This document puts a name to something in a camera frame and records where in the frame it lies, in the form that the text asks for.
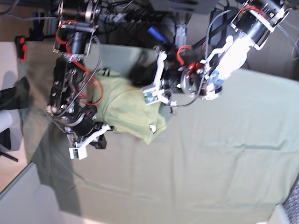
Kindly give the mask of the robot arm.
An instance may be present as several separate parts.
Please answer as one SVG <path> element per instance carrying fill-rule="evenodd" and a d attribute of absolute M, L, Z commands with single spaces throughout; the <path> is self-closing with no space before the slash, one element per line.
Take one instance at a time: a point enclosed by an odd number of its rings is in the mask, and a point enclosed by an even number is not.
<path fill-rule="evenodd" d="M 159 51 L 157 64 L 148 79 L 140 83 L 143 102 L 125 100 L 126 93 L 112 79 L 100 87 L 100 98 L 87 105 L 67 126 L 67 133 L 75 133 L 71 150 L 82 152 L 87 145 L 104 149 L 104 133 L 111 130 L 125 131 L 144 138 L 146 142 L 158 133 L 158 110 L 161 105 L 179 108 L 173 94 L 185 94 L 192 98 L 214 100 L 219 97 L 223 83 L 233 71 L 243 66 L 251 48 L 260 50 L 268 36 L 279 27 L 292 8 L 298 7 L 291 0 L 249 0 L 230 21 L 234 35 L 229 35 L 221 48 L 209 51 L 211 31 L 207 31 L 204 54 L 200 61 L 188 63 L 181 58 L 183 46 L 177 50 L 174 65 L 170 64 L 167 51 Z"/>

